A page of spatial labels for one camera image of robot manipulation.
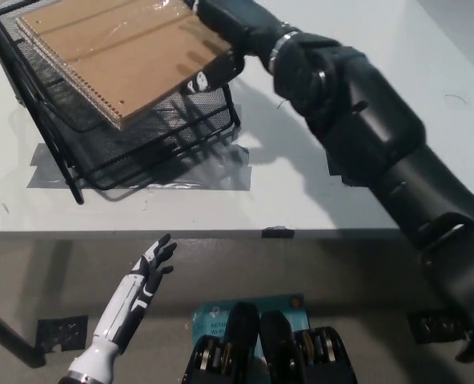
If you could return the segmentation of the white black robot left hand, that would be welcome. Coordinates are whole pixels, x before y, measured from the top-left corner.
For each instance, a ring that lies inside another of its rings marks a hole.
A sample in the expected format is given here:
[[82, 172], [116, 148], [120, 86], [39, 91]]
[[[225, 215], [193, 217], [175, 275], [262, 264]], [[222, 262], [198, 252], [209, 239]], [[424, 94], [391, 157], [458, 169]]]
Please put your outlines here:
[[123, 353], [144, 318], [147, 307], [165, 274], [173, 266], [161, 266], [173, 255], [177, 244], [166, 234], [154, 242], [123, 277], [94, 331], [93, 340], [106, 340]]

